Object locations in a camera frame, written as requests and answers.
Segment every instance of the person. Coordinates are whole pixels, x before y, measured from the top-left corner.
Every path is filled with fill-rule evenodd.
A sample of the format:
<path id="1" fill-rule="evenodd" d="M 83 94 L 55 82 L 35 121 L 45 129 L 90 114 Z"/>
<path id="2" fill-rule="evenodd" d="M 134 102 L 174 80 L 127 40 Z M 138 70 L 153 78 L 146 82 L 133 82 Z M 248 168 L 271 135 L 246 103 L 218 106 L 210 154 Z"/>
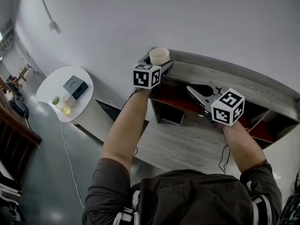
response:
<path id="1" fill-rule="evenodd" d="M 171 171 L 130 187 L 130 165 L 142 133 L 150 90 L 127 101 L 112 126 L 85 200 L 82 223 L 276 224 L 281 193 L 266 157 L 237 121 L 223 128 L 240 180 L 224 174 Z"/>

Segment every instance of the paper cup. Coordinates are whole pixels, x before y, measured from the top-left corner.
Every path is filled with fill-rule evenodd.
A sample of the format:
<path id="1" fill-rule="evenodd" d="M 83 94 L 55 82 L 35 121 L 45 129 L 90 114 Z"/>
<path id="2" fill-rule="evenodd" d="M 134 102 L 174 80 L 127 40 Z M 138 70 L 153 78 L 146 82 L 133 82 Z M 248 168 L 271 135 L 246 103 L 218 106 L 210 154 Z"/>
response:
<path id="1" fill-rule="evenodd" d="M 76 104 L 76 99 L 70 94 L 66 93 L 62 100 L 64 101 L 65 104 L 67 104 L 69 107 L 74 107 Z"/>
<path id="2" fill-rule="evenodd" d="M 149 53 L 150 61 L 152 65 L 162 65 L 170 61 L 170 52 L 164 47 L 154 48 Z"/>

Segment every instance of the ceiling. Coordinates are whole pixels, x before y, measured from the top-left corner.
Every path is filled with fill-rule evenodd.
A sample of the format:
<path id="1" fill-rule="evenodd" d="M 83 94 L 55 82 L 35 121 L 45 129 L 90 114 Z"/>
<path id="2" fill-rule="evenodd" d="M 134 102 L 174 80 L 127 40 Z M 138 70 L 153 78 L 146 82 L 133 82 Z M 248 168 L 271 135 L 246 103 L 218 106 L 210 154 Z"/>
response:
<path id="1" fill-rule="evenodd" d="M 11 19 L 13 0 L 0 0 L 0 30 Z"/>

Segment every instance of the white cable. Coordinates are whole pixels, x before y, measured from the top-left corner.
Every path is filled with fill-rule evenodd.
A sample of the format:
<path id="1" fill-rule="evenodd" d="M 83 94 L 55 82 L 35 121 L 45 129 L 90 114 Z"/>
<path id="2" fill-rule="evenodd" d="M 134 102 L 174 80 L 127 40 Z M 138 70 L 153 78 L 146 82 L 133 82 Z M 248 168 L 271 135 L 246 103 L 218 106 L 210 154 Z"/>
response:
<path id="1" fill-rule="evenodd" d="M 81 200 L 81 197 L 80 197 L 80 195 L 79 195 L 77 183 L 76 183 L 76 181 L 75 181 L 74 171 L 73 171 L 71 159 L 70 159 L 70 156 L 69 156 L 69 153 L 68 153 L 68 149 L 67 149 L 67 145 L 66 145 L 66 139 L 65 139 L 65 136 L 64 136 L 64 134 L 63 134 L 63 132 L 62 132 L 62 122 L 61 122 L 61 135 L 62 135 L 62 137 L 64 138 L 65 148 L 66 148 L 66 151 L 67 151 L 67 157 L 69 158 L 69 161 L 70 161 L 71 170 L 72 170 L 72 176 L 73 176 L 73 180 L 74 180 L 74 183 L 75 183 L 75 186 L 76 186 L 76 191 L 77 191 L 77 194 L 78 194 L 78 197 L 79 197 L 79 200 L 80 200 L 81 205 L 83 206 L 83 208 L 85 208 L 84 205 L 83 205 L 83 202 L 82 202 L 82 200 Z"/>

